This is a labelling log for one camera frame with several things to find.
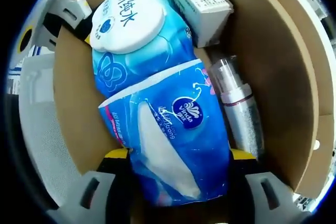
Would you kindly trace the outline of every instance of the cardboard box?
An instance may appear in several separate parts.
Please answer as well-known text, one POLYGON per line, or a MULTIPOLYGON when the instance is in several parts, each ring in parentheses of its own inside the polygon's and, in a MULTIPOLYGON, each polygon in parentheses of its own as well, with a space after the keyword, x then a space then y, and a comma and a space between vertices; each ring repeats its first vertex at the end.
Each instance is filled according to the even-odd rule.
MULTIPOLYGON (((95 8, 104 0, 87 1, 95 8)), ((235 13, 224 30, 221 47, 238 56, 240 72, 255 94, 267 164, 296 190, 310 161, 319 119, 318 89, 309 50, 278 0, 230 1, 235 13)), ((207 66, 217 60, 208 59, 203 49, 195 52, 202 55, 207 66)), ((74 163, 81 173, 96 169, 106 153, 120 146, 97 109, 104 97, 94 84, 91 49, 64 28, 56 47, 54 92, 59 124, 74 163)), ((314 186, 307 183, 307 188, 314 186)), ((198 207, 206 211, 207 204, 201 206, 191 204, 178 211, 198 207)), ((224 212, 216 222, 226 222, 224 212)), ((201 223, 210 221, 205 212, 199 216, 201 223)))
POLYGON ((326 182, 335 141, 336 59, 328 35, 306 0, 278 0, 299 29, 311 56, 319 96, 317 139, 297 193, 317 198, 326 182))

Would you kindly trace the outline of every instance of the black plastic part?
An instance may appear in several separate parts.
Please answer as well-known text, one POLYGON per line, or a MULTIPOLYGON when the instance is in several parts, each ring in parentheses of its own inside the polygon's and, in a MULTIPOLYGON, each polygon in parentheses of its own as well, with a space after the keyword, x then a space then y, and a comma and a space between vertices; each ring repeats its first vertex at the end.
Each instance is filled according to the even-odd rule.
POLYGON ((245 175, 267 171, 255 159, 234 160, 232 152, 229 162, 229 223, 252 224, 255 222, 255 206, 245 175))
POLYGON ((326 30, 325 32, 327 33, 328 38, 330 40, 335 39, 336 38, 336 23, 330 17, 321 19, 321 23, 324 29, 326 30))
POLYGON ((44 211, 57 209, 58 206, 47 192, 41 179, 37 175, 30 157, 27 153, 24 137, 21 130, 18 95, 5 95, 5 116, 9 126, 10 141, 8 142, 12 150, 11 158, 15 162, 15 171, 20 175, 24 183, 21 184, 30 196, 37 202, 44 211))
POLYGON ((92 30, 92 17, 94 12, 95 10, 92 11, 91 15, 88 18, 82 20, 78 24, 76 29, 73 29, 65 20, 63 20, 59 16, 51 13, 46 14, 43 25, 55 37, 58 37, 61 27, 64 26, 78 39, 85 41, 85 39, 89 36, 92 30))
POLYGON ((106 204, 106 223, 130 223, 136 177, 127 158, 104 158, 98 172, 116 175, 106 204))
POLYGON ((84 195, 80 201, 80 205, 86 209, 90 209, 91 201, 99 186, 99 181, 96 178, 92 178, 88 187, 86 188, 84 195))
POLYGON ((274 192, 274 189, 268 179, 264 179, 261 182, 261 186, 264 190, 265 196, 267 198, 269 210, 276 209, 280 206, 279 199, 274 192))
POLYGON ((22 41, 21 41, 21 44, 20 44, 20 52, 22 52, 23 50, 26 49, 31 37, 32 37, 32 33, 33 33, 33 30, 32 29, 29 29, 28 31, 26 31, 26 33, 24 34, 23 38, 22 38, 22 41))

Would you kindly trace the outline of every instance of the blue logo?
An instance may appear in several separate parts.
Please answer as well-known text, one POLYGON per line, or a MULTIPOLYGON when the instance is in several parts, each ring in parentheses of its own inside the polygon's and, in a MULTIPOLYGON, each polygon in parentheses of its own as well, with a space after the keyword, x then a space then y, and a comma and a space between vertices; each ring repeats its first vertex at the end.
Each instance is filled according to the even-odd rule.
POLYGON ((101 25, 99 31, 104 34, 104 33, 108 32, 111 29, 111 27, 112 27, 111 19, 109 18, 109 19, 105 20, 105 22, 101 25))
POLYGON ((200 105, 190 97, 177 98, 173 102, 172 109, 186 129, 196 128, 203 121, 200 105))
POLYGON ((109 92, 114 91, 117 85, 124 83, 127 77, 125 67, 118 62, 114 62, 113 54, 110 52, 106 52, 101 57, 97 71, 109 92))

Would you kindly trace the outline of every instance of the tissue package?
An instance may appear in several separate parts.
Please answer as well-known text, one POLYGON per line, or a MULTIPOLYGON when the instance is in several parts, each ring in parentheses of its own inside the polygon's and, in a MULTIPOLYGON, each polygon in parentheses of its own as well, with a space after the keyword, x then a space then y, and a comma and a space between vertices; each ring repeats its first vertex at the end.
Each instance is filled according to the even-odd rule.
POLYGON ((164 70, 99 106, 111 134, 130 148, 145 197, 157 206, 226 194, 229 146, 200 60, 164 70))
POLYGON ((106 0, 102 6, 90 43, 96 86, 107 98, 196 59, 191 31, 172 0, 106 0))

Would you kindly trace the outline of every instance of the white product box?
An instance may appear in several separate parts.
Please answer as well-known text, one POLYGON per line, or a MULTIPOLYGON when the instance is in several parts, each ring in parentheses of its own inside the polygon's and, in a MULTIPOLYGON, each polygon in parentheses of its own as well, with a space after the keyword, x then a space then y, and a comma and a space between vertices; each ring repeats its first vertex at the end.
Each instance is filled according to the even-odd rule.
POLYGON ((174 0, 192 31, 195 46, 203 48, 219 43, 219 37, 233 5, 228 0, 174 0))

